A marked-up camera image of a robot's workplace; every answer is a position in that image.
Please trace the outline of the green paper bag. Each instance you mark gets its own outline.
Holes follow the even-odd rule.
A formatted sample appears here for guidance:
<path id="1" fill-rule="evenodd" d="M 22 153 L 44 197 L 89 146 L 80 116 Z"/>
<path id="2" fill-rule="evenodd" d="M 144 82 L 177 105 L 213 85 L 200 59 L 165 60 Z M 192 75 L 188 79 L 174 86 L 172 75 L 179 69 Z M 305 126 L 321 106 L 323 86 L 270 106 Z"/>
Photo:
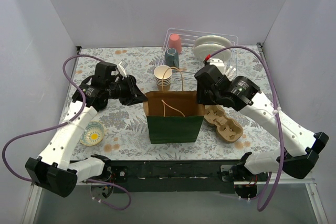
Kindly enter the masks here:
<path id="1" fill-rule="evenodd" d="M 196 91 L 150 91 L 143 109 L 152 144 L 194 143 L 205 114 Z"/>

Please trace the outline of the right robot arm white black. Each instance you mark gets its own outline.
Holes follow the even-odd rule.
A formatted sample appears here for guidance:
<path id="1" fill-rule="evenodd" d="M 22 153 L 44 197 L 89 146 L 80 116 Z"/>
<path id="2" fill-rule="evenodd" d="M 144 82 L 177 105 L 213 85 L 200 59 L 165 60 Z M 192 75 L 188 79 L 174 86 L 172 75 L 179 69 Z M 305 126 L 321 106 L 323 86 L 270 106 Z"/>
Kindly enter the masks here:
<path id="1" fill-rule="evenodd" d="M 275 110 L 273 103 L 246 77 L 229 80 L 215 65 L 205 65 L 195 74 L 197 100 L 203 105 L 232 108 L 262 126 L 279 139 L 276 116 L 280 117 L 285 156 L 280 166 L 280 150 L 243 155 L 239 162 L 224 174 L 234 180 L 251 180 L 255 175 L 282 170 L 296 179 L 304 179 L 314 168 L 329 137 L 324 132 L 314 133 Z"/>

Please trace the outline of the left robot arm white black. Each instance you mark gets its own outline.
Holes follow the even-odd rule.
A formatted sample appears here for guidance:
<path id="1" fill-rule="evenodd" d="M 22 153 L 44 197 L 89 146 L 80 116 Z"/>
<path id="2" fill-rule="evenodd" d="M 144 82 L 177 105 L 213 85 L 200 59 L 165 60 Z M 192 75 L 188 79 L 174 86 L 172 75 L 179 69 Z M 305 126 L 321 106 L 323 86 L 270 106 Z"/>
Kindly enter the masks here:
<path id="1" fill-rule="evenodd" d="M 106 108 L 110 99 L 122 105 L 139 104 L 147 100 L 136 85 L 134 76 L 125 71 L 126 64 L 99 62 L 94 75 L 86 78 L 72 96 L 65 126 L 59 128 L 37 158 L 29 158 L 25 168 L 33 184 L 67 197 L 78 182 L 97 178 L 106 182 L 111 178 L 110 160 L 94 154 L 71 163 L 70 158 L 86 131 L 86 127 L 99 111 Z"/>

